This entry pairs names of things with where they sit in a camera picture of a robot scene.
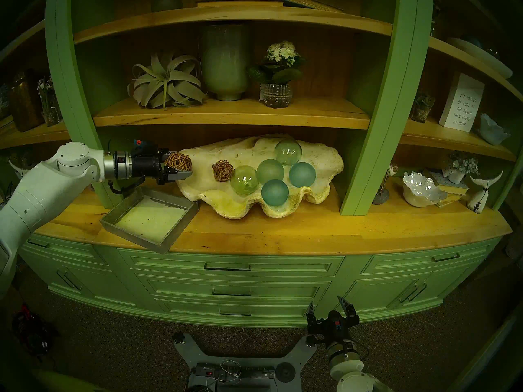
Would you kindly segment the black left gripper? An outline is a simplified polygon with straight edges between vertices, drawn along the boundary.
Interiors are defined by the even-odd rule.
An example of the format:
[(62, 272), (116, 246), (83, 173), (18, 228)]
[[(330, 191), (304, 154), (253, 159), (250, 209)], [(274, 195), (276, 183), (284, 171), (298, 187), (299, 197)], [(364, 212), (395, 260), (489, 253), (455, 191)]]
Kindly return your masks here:
[(192, 175), (192, 171), (163, 170), (162, 159), (168, 158), (172, 150), (159, 148), (153, 152), (131, 151), (131, 177), (151, 177), (159, 180), (159, 185), (185, 180)]

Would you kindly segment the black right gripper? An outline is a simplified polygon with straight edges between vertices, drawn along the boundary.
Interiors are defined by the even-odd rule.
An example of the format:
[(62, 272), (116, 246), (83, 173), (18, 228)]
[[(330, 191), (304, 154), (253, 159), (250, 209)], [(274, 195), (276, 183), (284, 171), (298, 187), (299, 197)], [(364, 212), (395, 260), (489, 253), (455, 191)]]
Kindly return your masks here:
[[(336, 310), (331, 310), (328, 313), (327, 318), (321, 323), (321, 335), (323, 336), (324, 344), (332, 344), (333, 342), (341, 344), (345, 340), (350, 340), (349, 329), (360, 324), (360, 318), (353, 304), (347, 302), (341, 296), (338, 296), (338, 300), (346, 317)], [(318, 320), (314, 314), (313, 302), (309, 303), (305, 317), (308, 335), (314, 336), (319, 334)]]

